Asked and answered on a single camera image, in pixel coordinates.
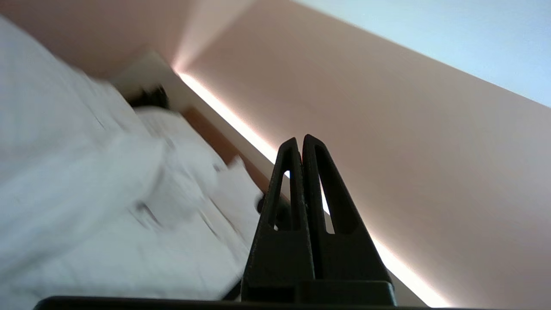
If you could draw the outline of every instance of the white duvet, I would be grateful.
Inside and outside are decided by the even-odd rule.
[[[248,248],[212,203],[170,230],[133,209],[169,149],[111,85],[0,17],[0,308],[53,295],[208,300],[231,287]],[[215,186],[197,167],[217,159],[189,155],[179,170]]]

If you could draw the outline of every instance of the glowing light strip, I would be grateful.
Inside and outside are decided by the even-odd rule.
[[[257,150],[259,150],[272,163],[276,163],[277,150],[269,145],[264,139],[245,124],[237,115],[227,108],[215,95],[207,88],[202,86],[193,77],[180,73],[180,78],[203,99],[214,111],[216,111],[224,120],[226,120],[235,130],[237,130],[245,139],[247,139]],[[329,214],[329,208],[322,189],[323,209]],[[417,295],[429,307],[451,307],[451,305],[436,291],[428,285],[423,279],[415,274],[407,264],[399,260],[384,244],[373,238],[373,243],[377,247],[379,256],[385,266],[400,281],[402,281],[412,292]]]

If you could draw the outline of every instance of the headboard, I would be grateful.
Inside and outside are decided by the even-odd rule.
[[[196,108],[189,108],[181,113],[203,139],[220,155],[222,160],[228,164],[235,156],[239,156],[245,163],[245,168],[256,183],[256,186],[266,193],[268,190],[269,179],[260,172],[260,170],[251,163],[231,142],[214,127],[206,117],[204,117]]]

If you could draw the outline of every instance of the bed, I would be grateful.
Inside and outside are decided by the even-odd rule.
[[[268,180],[196,111],[135,113],[1,16],[0,96],[3,309],[217,300],[239,280]]]

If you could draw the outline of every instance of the wall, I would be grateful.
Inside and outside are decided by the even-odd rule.
[[[551,106],[548,0],[299,0]]]
[[[323,140],[430,306],[548,307],[547,107],[287,1],[257,2],[186,73],[272,147]]]
[[[254,0],[3,0],[0,14],[55,55],[107,77],[147,50],[184,68]]]

